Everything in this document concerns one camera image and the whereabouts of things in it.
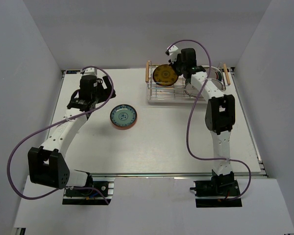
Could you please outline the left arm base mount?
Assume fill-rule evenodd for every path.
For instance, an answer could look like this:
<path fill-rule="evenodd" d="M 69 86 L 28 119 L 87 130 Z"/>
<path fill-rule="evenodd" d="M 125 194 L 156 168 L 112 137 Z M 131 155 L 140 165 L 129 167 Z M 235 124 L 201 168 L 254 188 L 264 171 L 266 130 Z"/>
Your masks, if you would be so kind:
<path fill-rule="evenodd" d="M 115 178 L 89 174 L 86 185 L 66 187 L 63 205 L 108 206 L 114 193 Z"/>

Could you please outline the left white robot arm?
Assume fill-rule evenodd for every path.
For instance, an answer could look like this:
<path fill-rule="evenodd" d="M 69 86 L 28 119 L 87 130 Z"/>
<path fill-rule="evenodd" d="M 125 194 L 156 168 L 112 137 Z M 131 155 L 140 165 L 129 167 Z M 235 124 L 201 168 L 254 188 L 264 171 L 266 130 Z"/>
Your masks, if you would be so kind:
<path fill-rule="evenodd" d="M 31 182 L 56 189 L 76 187 L 82 195 L 93 192 L 94 183 L 90 174 L 69 169 L 65 156 L 74 137 L 89 119 L 96 105 L 115 96 L 108 76 L 97 78 L 93 74 L 82 75 L 79 89 L 72 94 L 67 105 L 63 123 L 56 126 L 40 147 L 33 147 L 28 152 Z"/>

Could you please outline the yellow patterned plate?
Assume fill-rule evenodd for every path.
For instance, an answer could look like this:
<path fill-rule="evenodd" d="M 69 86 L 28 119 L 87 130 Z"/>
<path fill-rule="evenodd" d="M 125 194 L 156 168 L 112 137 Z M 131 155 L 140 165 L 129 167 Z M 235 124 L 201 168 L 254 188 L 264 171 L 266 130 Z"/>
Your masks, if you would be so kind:
<path fill-rule="evenodd" d="M 178 75 L 170 65 L 159 65 L 154 69 L 152 79 L 159 86 L 172 86 L 178 80 Z"/>

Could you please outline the orange plate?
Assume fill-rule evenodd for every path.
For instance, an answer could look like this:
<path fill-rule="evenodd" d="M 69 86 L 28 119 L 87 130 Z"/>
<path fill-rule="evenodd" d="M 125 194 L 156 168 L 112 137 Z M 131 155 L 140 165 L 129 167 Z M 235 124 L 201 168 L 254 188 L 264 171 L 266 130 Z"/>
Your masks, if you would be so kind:
<path fill-rule="evenodd" d="M 110 116 L 110 121 L 113 127 L 119 130 L 127 130 L 132 128 L 137 121 L 137 116 L 127 116 L 127 115 L 120 115 L 120 116 Z"/>

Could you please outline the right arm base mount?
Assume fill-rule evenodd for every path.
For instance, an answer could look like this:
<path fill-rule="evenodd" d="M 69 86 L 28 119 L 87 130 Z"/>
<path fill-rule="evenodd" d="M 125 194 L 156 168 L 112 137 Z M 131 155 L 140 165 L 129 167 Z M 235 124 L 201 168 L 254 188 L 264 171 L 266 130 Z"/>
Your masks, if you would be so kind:
<path fill-rule="evenodd" d="M 240 208 L 240 189 L 234 173 L 217 175 L 212 172 L 210 180 L 194 181 L 190 191 L 195 194 L 197 208 Z"/>

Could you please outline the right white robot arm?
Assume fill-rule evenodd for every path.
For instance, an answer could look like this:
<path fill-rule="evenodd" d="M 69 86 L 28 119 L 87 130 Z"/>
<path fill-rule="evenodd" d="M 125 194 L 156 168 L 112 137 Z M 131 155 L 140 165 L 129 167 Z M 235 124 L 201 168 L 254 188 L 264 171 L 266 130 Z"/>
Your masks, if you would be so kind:
<path fill-rule="evenodd" d="M 167 51 L 170 66 L 177 75 L 198 90 L 198 95 L 207 102 L 205 125 L 213 140 L 213 160 L 211 188 L 217 195 L 229 190 L 234 182 L 234 173 L 230 164 L 230 135 L 235 124 L 235 98 L 224 94 L 211 81 L 208 72 L 196 64 L 196 52 L 193 48 L 178 49 L 172 46 Z"/>

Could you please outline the blue patterned plate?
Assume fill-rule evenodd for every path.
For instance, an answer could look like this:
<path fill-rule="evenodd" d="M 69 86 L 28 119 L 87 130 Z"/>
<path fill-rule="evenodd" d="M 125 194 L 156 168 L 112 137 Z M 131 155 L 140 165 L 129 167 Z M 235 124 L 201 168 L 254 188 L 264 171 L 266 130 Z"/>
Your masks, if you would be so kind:
<path fill-rule="evenodd" d="M 136 109 L 128 104 L 120 104 L 110 112 L 111 123 L 120 129 L 131 128 L 136 123 L 137 117 Z"/>

